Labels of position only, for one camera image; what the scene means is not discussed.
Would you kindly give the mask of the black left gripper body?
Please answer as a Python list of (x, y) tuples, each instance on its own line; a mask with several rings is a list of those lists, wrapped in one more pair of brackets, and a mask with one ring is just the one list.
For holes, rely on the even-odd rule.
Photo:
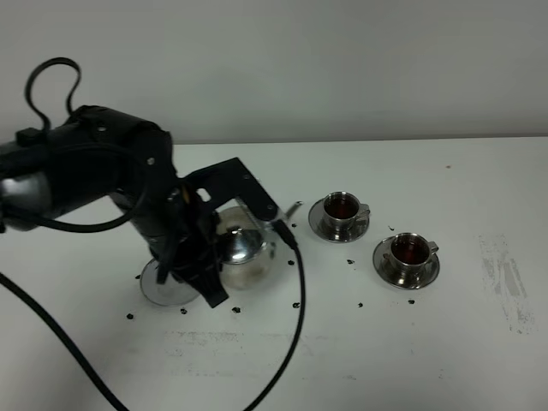
[(153, 175), (136, 215), (136, 229), (159, 263), (157, 283), (165, 283), (169, 274), (186, 283), (183, 269), (191, 264), (216, 262), (220, 275), (217, 209), (231, 200), (247, 208), (240, 199), (245, 174), (251, 172), (239, 158), (232, 158), (183, 178), (173, 171)]

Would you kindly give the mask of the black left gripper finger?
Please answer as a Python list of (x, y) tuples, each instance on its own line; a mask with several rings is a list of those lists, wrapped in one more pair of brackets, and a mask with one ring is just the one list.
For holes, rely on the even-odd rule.
[(218, 264), (191, 264), (183, 269), (184, 281), (192, 286), (205, 299), (210, 308), (215, 308), (229, 296), (223, 287), (218, 272)]

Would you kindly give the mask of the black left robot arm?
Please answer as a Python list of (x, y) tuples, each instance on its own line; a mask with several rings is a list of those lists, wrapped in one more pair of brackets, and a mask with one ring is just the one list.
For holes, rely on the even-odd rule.
[(211, 307), (227, 298), (217, 209), (237, 200), (255, 222), (278, 217), (274, 200), (240, 159), (181, 177), (170, 133), (105, 107), (80, 107), (58, 128), (26, 129), (2, 145), (2, 226), (68, 231), (63, 215), (103, 197), (145, 240), (158, 264), (156, 282), (186, 282)]

